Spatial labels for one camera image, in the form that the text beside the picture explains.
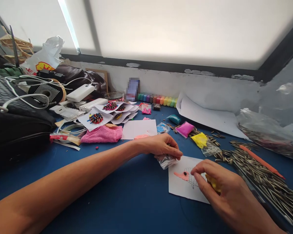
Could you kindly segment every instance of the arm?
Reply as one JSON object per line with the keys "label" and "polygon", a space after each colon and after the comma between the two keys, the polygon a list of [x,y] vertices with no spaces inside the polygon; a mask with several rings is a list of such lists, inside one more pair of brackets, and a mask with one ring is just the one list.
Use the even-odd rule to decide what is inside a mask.
{"label": "arm", "polygon": [[141,153],[182,156],[172,137],[162,134],[73,162],[1,200],[0,233],[41,232],[69,204]]}
{"label": "arm", "polygon": [[[216,179],[221,188],[220,196],[200,175],[204,172]],[[285,234],[237,174],[206,159],[193,168],[191,175],[214,210],[236,233]]]}

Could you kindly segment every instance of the forearm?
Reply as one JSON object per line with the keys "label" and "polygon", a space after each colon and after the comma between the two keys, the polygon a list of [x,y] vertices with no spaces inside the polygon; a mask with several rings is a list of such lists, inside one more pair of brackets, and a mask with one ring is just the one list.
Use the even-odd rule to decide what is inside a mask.
{"label": "forearm", "polygon": [[23,227],[19,228],[20,231],[28,230],[28,228],[29,230],[36,229],[31,226],[36,225],[37,222],[45,222],[47,225],[69,204],[126,161],[138,155],[140,153],[138,144],[130,141],[83,158],[1,200],[0,222],[2,222],[2,226],[9,221],[13,222],[16,218],[22,219]]}

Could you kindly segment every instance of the pink drawing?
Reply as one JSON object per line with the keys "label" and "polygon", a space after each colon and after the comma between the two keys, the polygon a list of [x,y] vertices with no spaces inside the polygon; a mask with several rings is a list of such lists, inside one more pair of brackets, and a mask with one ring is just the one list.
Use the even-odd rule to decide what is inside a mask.
{"label": "pink drawing", "polygon": [[196,182],[194,176],[190,174],[192,169],[193,167],[187,167],[181,174],[174,172],[174,175],[190,183],[192,188],[194,189],[194,186],[198,187],[198,182]]}

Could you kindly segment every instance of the brown leather bag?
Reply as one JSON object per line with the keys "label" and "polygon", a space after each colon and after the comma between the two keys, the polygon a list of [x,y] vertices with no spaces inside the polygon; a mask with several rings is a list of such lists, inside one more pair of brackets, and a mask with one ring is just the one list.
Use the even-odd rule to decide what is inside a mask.
{"label": "brown leather bag", "polygon": [[[99,98],[102,96],[102,94],[106,93],[106,82],[104,78],[102,78],[94,71],[84,71],[81,68],[75,68],[69,65],[59,65],[55,72],[65,75],[65,84],[80,77],[90,79],[92,81],[92,85],[95,88],[95,90],[91,93],[93,98]],[[73,90],[66,90],[66,92],[71,93],[84,84],[89,84],[89,81],[86,79],[75,80],[66,86],[66,88],[71,88]]]}

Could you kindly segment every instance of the white power bank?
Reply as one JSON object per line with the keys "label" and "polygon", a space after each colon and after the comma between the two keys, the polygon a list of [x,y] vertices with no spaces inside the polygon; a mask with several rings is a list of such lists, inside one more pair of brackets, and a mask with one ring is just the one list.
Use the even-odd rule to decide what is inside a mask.
{"label": "white power bank", "polygon": [[73,101],[73,102],[80,102],[83,98],[88,96],[90,93],[92,93],[95,90],[94,86],[90,84],[84,84],[80,86],[78,89],[74,90],[70,94],[66,96],[67,100]]}
{"label": "white power bank", "polygon": [[107,103],[108,103],[107,99],[98,98],[98,99],[95,99],[91,102],[86,103],[85,105],[80,106],[79,110],[89,112],[94,107],[94,105],[105,105]]}

